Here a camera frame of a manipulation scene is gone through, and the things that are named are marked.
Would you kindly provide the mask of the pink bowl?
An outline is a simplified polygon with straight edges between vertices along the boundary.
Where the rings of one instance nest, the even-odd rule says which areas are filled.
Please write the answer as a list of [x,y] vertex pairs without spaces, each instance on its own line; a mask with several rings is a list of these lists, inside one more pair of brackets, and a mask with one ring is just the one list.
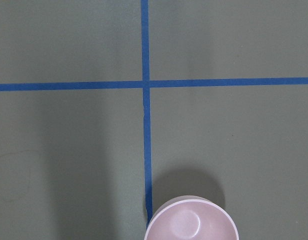
[[154,213],[145,240],[238,240],[239,233],[230,215],[203,197],[175,197]]

